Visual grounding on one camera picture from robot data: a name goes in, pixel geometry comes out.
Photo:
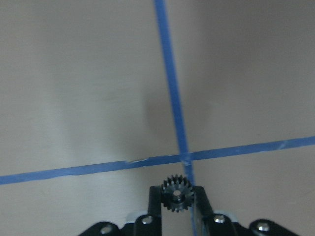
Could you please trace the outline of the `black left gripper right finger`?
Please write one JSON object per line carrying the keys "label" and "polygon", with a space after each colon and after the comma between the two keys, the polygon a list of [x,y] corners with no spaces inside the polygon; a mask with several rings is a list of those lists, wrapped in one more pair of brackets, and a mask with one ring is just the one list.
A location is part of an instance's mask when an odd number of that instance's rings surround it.
{"label": "black left gripper right finger", "polygon": [[193,225],[195,236],[295,236],[297,233],[268,219],[258,219],[246,228],[233,216],[214,211],[203,187],[195,186]]}

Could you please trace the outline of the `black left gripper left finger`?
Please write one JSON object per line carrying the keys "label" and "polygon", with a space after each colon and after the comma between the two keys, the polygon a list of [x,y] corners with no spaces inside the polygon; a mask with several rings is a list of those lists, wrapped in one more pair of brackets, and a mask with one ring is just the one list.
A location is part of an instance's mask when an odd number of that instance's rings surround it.
{"label": "black left gripper left finger", "polygon": [[161,187],[151,186],[148,211],[120,229],[116,224],[103,221],[87,228],[82,236],[161,236]]}

